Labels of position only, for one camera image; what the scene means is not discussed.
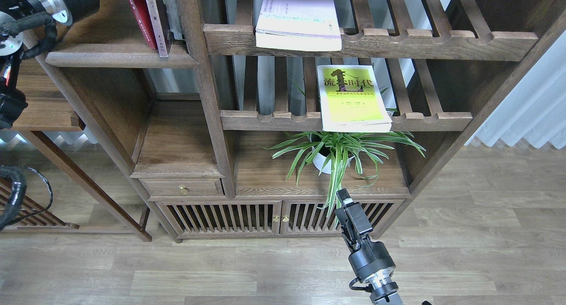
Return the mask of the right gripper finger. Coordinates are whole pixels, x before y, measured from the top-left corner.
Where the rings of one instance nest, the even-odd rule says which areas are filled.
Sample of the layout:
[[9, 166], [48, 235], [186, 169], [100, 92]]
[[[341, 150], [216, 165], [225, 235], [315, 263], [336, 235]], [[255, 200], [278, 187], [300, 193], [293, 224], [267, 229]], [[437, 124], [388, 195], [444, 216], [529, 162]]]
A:
[[336, 192], [341, 207], [334, 210], [342, 233], [346, 237], [363, 237], [373, 231], [373, 226], [359, 202], [354, 202], [346, 189]]

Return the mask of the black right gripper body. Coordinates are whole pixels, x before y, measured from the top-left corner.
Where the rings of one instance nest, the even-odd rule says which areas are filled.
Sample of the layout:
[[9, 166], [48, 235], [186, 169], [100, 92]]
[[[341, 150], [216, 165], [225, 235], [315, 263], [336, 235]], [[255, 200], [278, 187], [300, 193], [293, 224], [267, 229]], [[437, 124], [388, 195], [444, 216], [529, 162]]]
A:
[[356, 222], [341, 221], [342, 236], [351, 252], [348, 261], [356, 275], [351, 283], [392, 283], [395, 264], [385, 245], [372, 242], [369, 233], [373, 228], [369, 222], [362, 222], [361, 230], [355, 225]]

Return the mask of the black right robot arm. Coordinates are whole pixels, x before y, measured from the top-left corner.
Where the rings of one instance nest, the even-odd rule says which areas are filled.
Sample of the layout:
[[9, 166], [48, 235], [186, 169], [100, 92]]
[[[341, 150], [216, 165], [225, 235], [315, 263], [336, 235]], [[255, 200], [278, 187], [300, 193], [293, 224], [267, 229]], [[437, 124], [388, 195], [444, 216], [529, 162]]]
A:
[[398, 285], [391, 279], [396, 265], [384, 243], [371, 240], [369, 233], [373, 226], [361, 204], [354, 202], [345, 188], [337, 191], [337, 196], [342, 207], [334, 212], [350, 250], [348, 261], [356, 275], [349, 283], [350, 289], [370, 293], [374, 305], [402, 305]]

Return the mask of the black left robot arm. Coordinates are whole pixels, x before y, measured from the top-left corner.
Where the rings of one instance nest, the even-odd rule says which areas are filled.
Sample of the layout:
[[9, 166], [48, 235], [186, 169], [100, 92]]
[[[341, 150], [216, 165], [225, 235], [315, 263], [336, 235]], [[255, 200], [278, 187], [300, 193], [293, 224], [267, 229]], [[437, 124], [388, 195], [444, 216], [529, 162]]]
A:
[[[12, 129], [28, 107], [17, 88], [22, 61], [52, 50], [57, 44], [56, 24], [67, 26], [95, 14], [100, 0], [1, 0], [1, 128]], [[46, 157], [65, 170], [111, 215], [129, 230], [144, 235], [144, 226], [131, 218], [79, 166], [40, 130], [25, 134]]]

